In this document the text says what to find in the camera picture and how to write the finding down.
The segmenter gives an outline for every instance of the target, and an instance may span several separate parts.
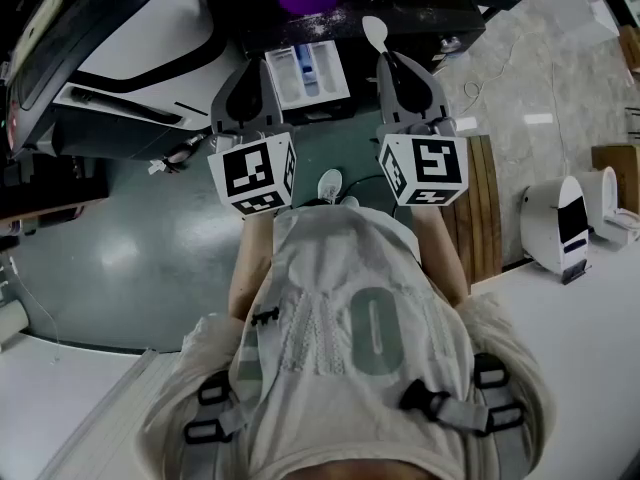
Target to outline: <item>cardboard box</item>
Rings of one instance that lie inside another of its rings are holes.
[[[640,73],[640,30],[625,25],[620,29],[620,46],[632,73]]]
[[[618,207],[640,214],[640,145],[594,146],[591,161],[598,170],[613,168],[618,179]]]

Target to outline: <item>white sneaker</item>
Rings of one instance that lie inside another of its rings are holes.
[[[329,169],[318,182],[318,199],[336,204],[336,198],[342,188],[342,174],[338,169]]]
[[[348,206],[349,208],[360,208],[360,201],[353,196],[347,196],[340,201],[340,205]]]

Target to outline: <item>person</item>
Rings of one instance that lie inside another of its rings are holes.
[[[354,198],[336,204],[341,184],[329,170],[310,204],[245,219],[228,316],[202,319],[185,338],[139,431],[148,478],[509,480],[517,461],[506,454],[520,442],[521,476],[539,462],[551,394],[495,296],[470,296],[439,209],[413,207],[411,231]],[[401,407],[418,383],[445,393],[441,407],[477,414],[483,406],[464,401],[480,400],[478,351],[500,359],[518,401],[509,407],[524,409],[507,448],[425,417],[431,406]],[[231,405],[214,461],[183,434],[220,372]],[[202,476],[185,473],[194,451],[214,462]]]

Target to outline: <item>white cube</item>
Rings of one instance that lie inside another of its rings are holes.
[[[469,188],[465,138],[388,134],[379,162],[399,206],[448,206]]]
[[[222,204],[244,215],[291,204],[296,153],[289,133],[211,155],[209,168]]]

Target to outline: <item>white spoon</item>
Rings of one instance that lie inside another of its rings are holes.
[[[364,35],[380,54],[387,52],[387,47],[384,45],[387,39],[387,26],[384,21],[375,16],[364,16],[362,18],[362,28],[364,29]]]

